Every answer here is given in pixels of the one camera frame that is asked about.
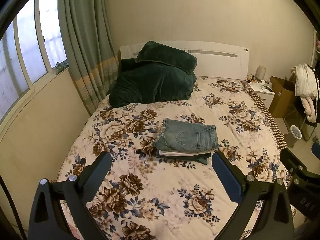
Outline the dark green velvet blanket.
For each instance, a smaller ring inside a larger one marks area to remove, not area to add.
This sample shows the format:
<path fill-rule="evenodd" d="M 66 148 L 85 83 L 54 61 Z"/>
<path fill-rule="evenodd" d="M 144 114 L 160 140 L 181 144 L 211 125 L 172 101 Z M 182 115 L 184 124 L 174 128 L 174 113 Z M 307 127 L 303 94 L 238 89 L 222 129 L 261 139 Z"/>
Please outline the dark green velvet blanket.
<path fill-rule="evenodd" d="M 120 73 L 109 94 L 111 107 L 131 103 L 188 100 L 196 82 L 193 55 L 154 41 L 135 59 L 121 59 Z"/>

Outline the dark green folded pants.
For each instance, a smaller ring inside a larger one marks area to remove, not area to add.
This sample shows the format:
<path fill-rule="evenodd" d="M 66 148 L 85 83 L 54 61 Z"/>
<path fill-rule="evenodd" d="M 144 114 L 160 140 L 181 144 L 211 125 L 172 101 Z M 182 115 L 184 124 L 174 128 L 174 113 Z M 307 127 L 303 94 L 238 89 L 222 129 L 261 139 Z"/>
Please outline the dark green folded pants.
<path fill-rule="evenodd" d="M 168 158 L 168 159 L 176 159 L 176 160 L 182 160 L 182 161 L 195 161 L 198 163 L 202 163 L 204 165 L 207 165 L 208 163 L 208 158 L 211 157 L 211 153 L 205 153 L 205 154 L 200 154 L 200 155 L 186 155 L 186 156 L 167 156 L 163 154 L 157 153 L 158 158 Z"/>

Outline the window with white frame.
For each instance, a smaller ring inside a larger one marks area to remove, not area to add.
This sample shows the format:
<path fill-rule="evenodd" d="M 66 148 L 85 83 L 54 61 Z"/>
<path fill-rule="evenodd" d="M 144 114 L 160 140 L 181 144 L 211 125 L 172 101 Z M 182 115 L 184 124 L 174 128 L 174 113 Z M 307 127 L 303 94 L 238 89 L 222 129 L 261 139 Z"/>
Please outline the window with white frame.
<path fill-rule="evenodd" d="M 57 0 L 29 0 L 1 38 L 1 122 L 67 67 Z"/>

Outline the grey waste bin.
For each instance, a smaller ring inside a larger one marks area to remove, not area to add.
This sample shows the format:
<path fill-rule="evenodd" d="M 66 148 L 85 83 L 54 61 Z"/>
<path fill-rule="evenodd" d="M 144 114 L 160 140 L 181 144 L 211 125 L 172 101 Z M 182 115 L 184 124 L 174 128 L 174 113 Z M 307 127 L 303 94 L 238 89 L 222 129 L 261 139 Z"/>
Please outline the grey waste bin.
<path fill-rule="evenodd" d="M 302 133 L 300 129 L 295 125 L 291 125 L 289 128 L 289 133 L 285 136 L 285 142 L 289 148 L 293 148 L 294 144 L 301 138 Z"/>

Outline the brown cardboard box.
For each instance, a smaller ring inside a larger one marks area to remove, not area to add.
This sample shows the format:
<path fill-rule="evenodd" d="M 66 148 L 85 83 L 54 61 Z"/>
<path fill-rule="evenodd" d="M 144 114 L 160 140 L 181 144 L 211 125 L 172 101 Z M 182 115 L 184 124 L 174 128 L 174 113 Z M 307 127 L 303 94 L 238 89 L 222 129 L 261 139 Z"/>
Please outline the brown cardboard box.
<path fill-rule="evenodd" d="M 275 95 L 268 110 L 274 118 L 283 118 L 289 113 L 296 99 L 295 85 L 291 81 L 274 76 L 270 78 L 270 81 Z"/>

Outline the white folded pants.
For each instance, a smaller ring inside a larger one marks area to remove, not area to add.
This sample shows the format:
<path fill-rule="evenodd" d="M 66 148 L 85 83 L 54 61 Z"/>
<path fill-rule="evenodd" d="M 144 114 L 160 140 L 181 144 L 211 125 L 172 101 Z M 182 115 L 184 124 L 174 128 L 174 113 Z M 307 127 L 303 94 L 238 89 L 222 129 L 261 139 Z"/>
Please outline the white folded pants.
<path fill-rule="evenodd" d="M 161 151 L 158 150 L 158 154 L 166 157 L 198 157 L 203 155 L 211 155 L 211 152 L 173 152 L 173 151 Z"/>

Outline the small table lamp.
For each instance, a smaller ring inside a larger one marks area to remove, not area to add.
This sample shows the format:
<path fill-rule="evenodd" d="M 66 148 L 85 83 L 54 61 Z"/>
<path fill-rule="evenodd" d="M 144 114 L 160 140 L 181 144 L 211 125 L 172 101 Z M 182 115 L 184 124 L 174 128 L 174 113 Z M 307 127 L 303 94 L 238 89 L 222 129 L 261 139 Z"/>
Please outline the small table lamp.
<path fill-rule="evenodd" d="M 266 74 L 266 67 L 264 66 L 258 66 L 255 72 L 255 77 L 258 80 L 263 80 Z"/>

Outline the white bed headboard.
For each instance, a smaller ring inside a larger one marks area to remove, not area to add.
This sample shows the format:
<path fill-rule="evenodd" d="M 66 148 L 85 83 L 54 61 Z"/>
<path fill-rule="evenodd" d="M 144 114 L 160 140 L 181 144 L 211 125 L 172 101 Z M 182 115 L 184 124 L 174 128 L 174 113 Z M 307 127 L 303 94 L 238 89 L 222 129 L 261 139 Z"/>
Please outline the white bed headboard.
<path fill-rule="evenodd" d="M 204 41 L 158 41 L 194 56 L 196 76 L 245 80 L 248 74 L 249 49 L 230 44 Z"/>

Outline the chair with clothes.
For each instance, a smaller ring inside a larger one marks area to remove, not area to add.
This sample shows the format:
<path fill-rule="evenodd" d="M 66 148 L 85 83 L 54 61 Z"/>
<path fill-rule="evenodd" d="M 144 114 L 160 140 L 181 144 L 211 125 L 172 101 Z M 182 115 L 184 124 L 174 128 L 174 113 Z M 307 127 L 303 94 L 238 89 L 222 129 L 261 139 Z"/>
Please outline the chair with clothes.
<path fill-rule="evenodd" d="M 305 141 L 309 141 L 311 139 L 311 136 L 313 135 L 315 129 L 319 124 L 319 74 L 317 73 L 316 69 L 312 68 L 312 70 L 314 71 L 314 74 L 316 76 L 316 81 L 317 81 L 317 90 L 318 90 L 317 97 L 312 98 L 312 97 L 296 96 L 296 99 L 293 103 L 292 111 L 287 113 L 284 117 L 284 123 L 288 129 L 289 129 L 289 123 L 287 122 L 287 119 L 293 113 L 299 114 L 299 116 L 303 119 L 303 122 L 299 127 L 300 131 L 302 131 L 303 127 L 306 125 L 313 127 L 313 130 L 308 138 L 306 138 L 305 135 L 302 135 Z M 295 78 L 295 83 L 296 83 L 295 74 L 292 74 L 290 76 L 290 81 L 293 81 L 293 78 Z"/>

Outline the white wardrobe shelf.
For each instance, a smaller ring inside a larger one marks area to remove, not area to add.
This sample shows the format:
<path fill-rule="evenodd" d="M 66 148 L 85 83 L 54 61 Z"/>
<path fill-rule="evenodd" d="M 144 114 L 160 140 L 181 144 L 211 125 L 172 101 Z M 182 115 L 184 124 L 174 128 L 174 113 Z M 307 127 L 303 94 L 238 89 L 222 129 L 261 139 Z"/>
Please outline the white wardrobe shelf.
<path fill-rule="evenodd" d="M 313 45 L 312 45 L 312 57 L 310 66 L 315 68 L 317 62 L 319 61 L 320 51 L 319 51 L 319 33 L 314 30 L 313 32 Z"/>

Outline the white puffer jacket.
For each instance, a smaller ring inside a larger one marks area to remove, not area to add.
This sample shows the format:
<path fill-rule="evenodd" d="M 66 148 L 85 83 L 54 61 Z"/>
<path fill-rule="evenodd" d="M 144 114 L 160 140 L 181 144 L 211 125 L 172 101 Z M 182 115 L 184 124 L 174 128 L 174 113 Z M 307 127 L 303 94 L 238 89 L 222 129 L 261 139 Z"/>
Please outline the white puffer jacket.
<path fill-rule="evenodd" d="M 312 68 L 304 63 L 291 68 L 290 71 L 296 75 L 295 96 L 316 98 L 317 81 Z"/>

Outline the green curtain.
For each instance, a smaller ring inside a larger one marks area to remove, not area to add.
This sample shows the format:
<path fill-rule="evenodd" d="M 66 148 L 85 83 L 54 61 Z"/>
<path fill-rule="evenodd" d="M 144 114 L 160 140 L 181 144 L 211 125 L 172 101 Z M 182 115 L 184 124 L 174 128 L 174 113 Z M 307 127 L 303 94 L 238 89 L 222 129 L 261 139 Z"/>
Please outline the green curtain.
<path fill-rule="evenodd" d="M 57 10 L 69 69 L 86 109 L 93 114 L 119 69 L 107 0 L 57 0 Z"/>

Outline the white nightstand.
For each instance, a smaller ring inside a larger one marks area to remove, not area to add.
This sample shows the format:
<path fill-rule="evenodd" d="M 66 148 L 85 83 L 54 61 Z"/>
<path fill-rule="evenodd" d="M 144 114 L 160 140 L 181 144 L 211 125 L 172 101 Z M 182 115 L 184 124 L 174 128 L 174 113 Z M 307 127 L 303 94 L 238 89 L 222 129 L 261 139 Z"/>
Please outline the white nightstand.
<path fill-rule="evenodd" d="M 254 77 L 247 78 L 247 83 L 254 90 L 254 92 L 261 98 L 266 108 L 269 109 L 275 92 L 269 87 L 270 83 L 265 80 L 257 80 Z"/>

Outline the blue denim shorts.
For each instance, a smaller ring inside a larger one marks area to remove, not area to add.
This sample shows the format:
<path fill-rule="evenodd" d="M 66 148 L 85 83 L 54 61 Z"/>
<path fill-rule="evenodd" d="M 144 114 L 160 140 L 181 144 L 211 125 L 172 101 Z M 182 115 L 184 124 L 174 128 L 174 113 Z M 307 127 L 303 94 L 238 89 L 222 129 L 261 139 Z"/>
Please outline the blue denim shorts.
<path fill-rule="evenodd" d="M 154 142 L 155 148 L 173 152 L 210 152 L 217 149 L 219 140 L 215 125 L 189 123 L 166 118 L 162 133 Z"/>

